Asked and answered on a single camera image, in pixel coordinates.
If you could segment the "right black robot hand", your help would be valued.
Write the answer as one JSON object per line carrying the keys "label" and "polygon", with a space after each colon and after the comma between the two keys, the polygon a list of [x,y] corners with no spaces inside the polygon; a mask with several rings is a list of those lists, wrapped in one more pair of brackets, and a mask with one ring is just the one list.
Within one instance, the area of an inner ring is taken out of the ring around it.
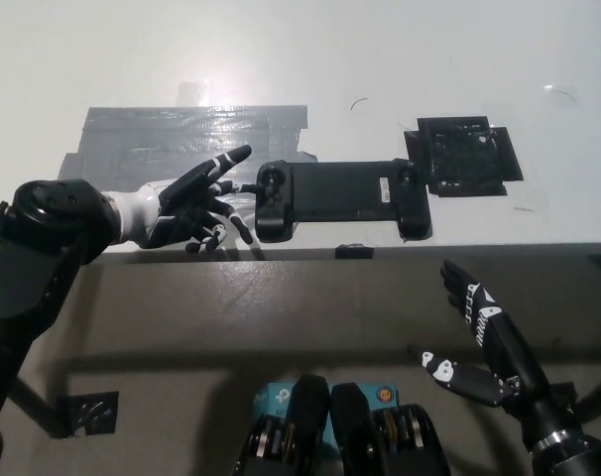
{"label": "right black robot hand", "polygon": [[488,368],[461,364],[418,344],[408,346],[409,355],[444,390],[503,408],[520,423],[528,451],[580,435],[579,420],[556,399],[527,340],[484,285],[448,259],[440,273],[449,303],[461,314]]}

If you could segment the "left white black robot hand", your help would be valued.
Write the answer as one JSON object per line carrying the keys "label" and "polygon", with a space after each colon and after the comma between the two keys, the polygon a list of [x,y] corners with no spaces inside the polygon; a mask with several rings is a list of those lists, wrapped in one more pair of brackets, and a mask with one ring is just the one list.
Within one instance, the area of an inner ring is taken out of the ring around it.
{"label": "left white black robot hand", "polygon": [[225,241],[230,222],[244,243],[253,235],[242,216],[220,198],[228,194],[259,193],[254,183],[222,177],[252,154],[242,145],[206,160],[178,178],[151,181],[132,192],[105,191],[116,217],[113,242],[133,242],[141,249],[183,243],[189,253],[209,253]]}

